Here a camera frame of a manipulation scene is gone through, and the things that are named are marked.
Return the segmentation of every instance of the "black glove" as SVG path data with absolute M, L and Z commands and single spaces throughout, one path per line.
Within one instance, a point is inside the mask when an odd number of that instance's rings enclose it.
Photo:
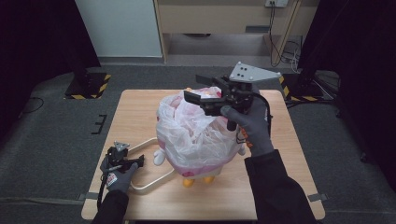
M 254 85 L 253 91 L 260 93 L 259 89 Z M 247 139 L 247 146 L 250 148 L 252 157 L 274 151 L 274 146 L 268 133 L 266 107 L 262 100 L 255 97 L 246 115 L 239 113 L 229 105 L 222 107 L 220 112 L 222 116 L 236 122 L 242 129 L 241 131 Z
M 100 166 L 100 169 L 102 170 L 103 173 L 108 172 L 108 170 L 106 169 L 106 164 L 107 164 L 107 157 L 103 159 L 102 164 Z M 111 164 L 109 164 L 108 166 L 109 166 L 108 169 L 111 169 L 113 167 Z M 139 164 L 137 162 L 134 162 L 131 165 L 131 168 L 125 171 L 125 173 L 121 173 L 118 170 L 109 171 L 106 177 L 107 189 L 109 191 L 118 189 L 124 193 L 127 193 L 128 188 L 131 184 L 132 175 L 137 170 L 137 168 L 139 168 Z

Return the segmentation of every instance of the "gripper camera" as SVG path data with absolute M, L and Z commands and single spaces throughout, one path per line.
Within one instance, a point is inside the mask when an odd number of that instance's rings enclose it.
M 221 89 L 220 98 L 201 98 L 200 95 L 184 91 L 186 102 L 200 106 L 207 116 L 220 116 L 220 110 L 225 105 L 230 105 L 240 113 L 246 114 L 255 96 L 260 97 L 252 89 L 252 84 L 268 79 L 279 78 L 280 74 L 238 63 L 231 74 L 223 77 L 204 77 L 196 75 L 196 82 L 206 86 L 217 86 Z M 229 121 L 227 129 L 234 131 L 236 123 Z
M 129 170 L 135 162 L 138 167 L 142 167 L 144 164 L 145 156 L 141 155 L 138 159 L 128 160 L 128 146 L 129 144 L 114 142 L 114 147 L 111 147 L 107 151 L 108 162 L 113 167 L 117 168 L 121 173 L 125 173 Z

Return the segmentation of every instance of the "plastic bag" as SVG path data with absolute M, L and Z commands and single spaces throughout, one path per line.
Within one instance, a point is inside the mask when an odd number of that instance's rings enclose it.
M 221 95 L 217 87 L 192 92 L 202 98 L 219 98 Z M 185 177 L 220 168 L 241 148 L 235 141 L 236 131 L 227 130 L 226 118 L 206 116 L 200 106 L 184 100 L 183 91 L 161 100 L 157 120 L 161 149 L 156 153 L 163 153 L 175 170 Z

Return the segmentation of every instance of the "white panel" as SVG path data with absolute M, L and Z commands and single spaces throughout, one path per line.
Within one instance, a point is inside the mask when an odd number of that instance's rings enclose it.
M 148 0 L 76 0 L 98 57 L 162 57 Z
M 277 7 L 286 7 L 288 5 L 289 0 L 277 0 L 276 6 Z

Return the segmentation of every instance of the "table top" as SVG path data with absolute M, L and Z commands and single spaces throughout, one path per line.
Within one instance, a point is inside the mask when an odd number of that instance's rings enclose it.
M 99 192 L 100 163 L 114 141 L 137 146 L 156 137 L 156 110 L 159 102 L 167 95 L 177 94 L 180 90 L 128 90 L 121 95 L 114 119 L 111 123 L 101 157 L 98 161 L 89 192 Z M 297 134 L 280 91 L 261 91 L 271 106 L 271 136 L 288 174 L 304 189 L 306 195 L 316 194 L 312 175 L 309 171 Z M 158 145 L 145 147 L 130 155 L 135 159 L 145 155 L 145 166 L 134 174 L 132 182 L 137 186 L 165 175 L 172 170 L 169 162 L 161 166 L 153 164 L 153 153 Z M 253 201 L 248 173 L 244 158 L 237 154 L 225 164 L 221 173 L 211 184 L 196 179 L 190 188 L 182 185 L 183 177 L 175 174 L 170 180 L 147 194 L 129 191 L 129 203 L 124 219 L 127 220 L 255 220 L 256 210 Z M 316 219 L 323 219 L 325 212 L 321 201 L 310 203 Z M 96 200 L 86 199 L 81 211 L 85 219 L 96 215 Z

